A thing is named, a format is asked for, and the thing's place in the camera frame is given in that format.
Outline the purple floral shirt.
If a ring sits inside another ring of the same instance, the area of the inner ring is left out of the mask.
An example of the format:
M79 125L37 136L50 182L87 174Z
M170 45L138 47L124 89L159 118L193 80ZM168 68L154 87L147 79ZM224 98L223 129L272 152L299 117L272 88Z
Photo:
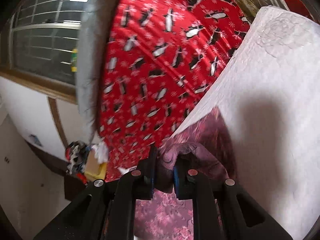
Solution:
M209 178L236 177L231 137L218 107L168 139L160 148L152 200L136 202L135 239L193 239L193 205L174 193L174 166L181 157Z

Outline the grey pillow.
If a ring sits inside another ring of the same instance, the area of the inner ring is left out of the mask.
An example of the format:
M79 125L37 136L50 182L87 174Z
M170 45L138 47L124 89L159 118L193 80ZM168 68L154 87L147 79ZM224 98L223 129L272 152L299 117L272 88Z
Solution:
M88 0L81 16L75 86L86 142L92 142L97 131L100 71L118 3L119 0Z

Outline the pile of clothes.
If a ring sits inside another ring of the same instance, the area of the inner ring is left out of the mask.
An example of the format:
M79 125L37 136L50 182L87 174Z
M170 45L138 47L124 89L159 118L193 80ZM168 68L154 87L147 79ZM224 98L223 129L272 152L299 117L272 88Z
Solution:
M88 183L85 168L90 149L83 141L74 141L67 146L65 151L65 158L68 161L66 173L78 178L84 185Z

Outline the yellow cardboard box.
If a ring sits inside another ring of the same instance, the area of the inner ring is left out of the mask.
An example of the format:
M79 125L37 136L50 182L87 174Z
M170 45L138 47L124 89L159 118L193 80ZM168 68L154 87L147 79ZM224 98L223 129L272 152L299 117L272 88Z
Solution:
M94 151L89 152L84 175L88 181L95 181L97 179L105 179L107 171L107 163L99 164L98 160L94 157Z

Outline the window with bars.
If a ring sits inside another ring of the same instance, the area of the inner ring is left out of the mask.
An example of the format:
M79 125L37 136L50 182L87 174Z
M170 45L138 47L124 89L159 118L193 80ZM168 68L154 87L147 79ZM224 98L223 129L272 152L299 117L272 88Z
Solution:
M73 56L88 0L22 0L1 32L1 68L75 84Z

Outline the white quilted mat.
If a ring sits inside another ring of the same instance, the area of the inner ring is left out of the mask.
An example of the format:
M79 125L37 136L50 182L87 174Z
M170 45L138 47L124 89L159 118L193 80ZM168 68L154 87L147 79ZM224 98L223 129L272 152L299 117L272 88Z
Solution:
M231 136L242 187L303 239L319 217L319 25L261 8L180 131L213 107Z

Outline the red penguin print blanket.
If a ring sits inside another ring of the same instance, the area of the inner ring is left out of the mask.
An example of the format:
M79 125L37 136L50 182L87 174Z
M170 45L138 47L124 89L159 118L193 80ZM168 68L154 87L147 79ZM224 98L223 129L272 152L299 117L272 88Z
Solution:
M106 46L98 132L106 181L161 146L217 80L249 30L235 0L120 0Z

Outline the red cushion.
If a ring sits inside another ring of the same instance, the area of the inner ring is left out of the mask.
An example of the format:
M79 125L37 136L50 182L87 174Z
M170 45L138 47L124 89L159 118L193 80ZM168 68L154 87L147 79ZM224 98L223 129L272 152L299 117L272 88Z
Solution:
M303 4L301 0L284 0L290 11L300 14L313 20L312 15L308 11L307 7Z

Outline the white plastic bag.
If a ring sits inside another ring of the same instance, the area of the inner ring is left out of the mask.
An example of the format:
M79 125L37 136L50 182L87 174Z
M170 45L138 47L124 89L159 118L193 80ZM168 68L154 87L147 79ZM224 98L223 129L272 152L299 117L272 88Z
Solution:
M94 158L97 160L98 164L108 162L109 149L104 141L92 145L91 150L94 152Z

